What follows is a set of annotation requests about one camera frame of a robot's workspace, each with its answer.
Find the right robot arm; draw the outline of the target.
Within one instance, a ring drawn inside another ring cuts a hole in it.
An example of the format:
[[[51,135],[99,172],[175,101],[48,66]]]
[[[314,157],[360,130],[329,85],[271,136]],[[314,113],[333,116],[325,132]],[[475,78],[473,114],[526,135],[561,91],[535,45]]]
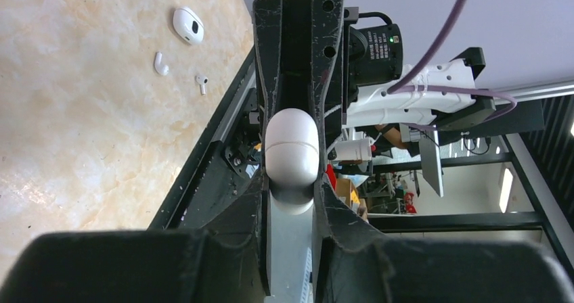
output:
[[[544,127],[540,102],[479,89],[479,47],[444,64],[403,63],[396,23],[344,0],[255,0],[255,60],[265,147],[325,149],[347,130],[388,124],[490,137]]]

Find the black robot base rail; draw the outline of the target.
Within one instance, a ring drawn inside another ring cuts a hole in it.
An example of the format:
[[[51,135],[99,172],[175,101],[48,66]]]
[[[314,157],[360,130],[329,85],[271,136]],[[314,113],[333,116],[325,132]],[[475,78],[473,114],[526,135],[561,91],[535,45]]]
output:
[[[250,184],[259,142],[255,52],[250,50],[177,175],[151,230],[199,228],[219,215]]]

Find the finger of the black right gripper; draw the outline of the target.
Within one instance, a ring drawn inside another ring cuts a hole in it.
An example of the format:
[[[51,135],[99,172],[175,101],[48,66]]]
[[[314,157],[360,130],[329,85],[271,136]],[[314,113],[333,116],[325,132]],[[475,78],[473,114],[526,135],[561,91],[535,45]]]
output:
[[[258,88],[261,90],[261,128],[265,134],[278,100],[282,48],[283,0],[255,0],[253,4]]]
[[[319,143],[332,142],[327,134],[326,113],[342,103],[341,62],[338,59],[343,28],[343,0],[311,0],[311,99]]]

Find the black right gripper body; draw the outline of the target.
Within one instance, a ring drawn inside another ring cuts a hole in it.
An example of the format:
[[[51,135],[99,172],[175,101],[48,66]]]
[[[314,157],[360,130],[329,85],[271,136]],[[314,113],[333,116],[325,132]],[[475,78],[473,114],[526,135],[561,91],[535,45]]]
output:
[[[358,99],[358,89],[397,80],[402,75],[399,26],[382,12],[346,7],[343,13],[343,112]]]

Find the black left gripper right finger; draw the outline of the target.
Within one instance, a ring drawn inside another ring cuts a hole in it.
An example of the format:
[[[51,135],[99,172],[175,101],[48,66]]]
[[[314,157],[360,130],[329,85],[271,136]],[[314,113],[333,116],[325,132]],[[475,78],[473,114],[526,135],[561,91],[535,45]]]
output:
[[[316,302],[572,302],[573,284],[542,248],[518,241],[390,237],[314,182]]]

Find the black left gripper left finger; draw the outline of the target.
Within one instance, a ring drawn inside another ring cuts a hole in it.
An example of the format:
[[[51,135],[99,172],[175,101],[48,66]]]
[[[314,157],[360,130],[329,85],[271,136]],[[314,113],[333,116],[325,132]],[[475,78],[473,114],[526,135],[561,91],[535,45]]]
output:
[[[2,302],[263,302],[269,180],[256,174],[197,229],[49,233],[21,253]]]

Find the white oval charging case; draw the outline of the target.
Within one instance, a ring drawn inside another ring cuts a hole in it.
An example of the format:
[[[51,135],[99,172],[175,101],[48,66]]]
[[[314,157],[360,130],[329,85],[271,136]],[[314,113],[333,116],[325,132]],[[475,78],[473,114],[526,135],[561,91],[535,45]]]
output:
[[[319,135],[312,117],[296,108],[275,114],[265,131],[264,157],[275,205],[290,215],[312,207],[312,184],[319,173]]]

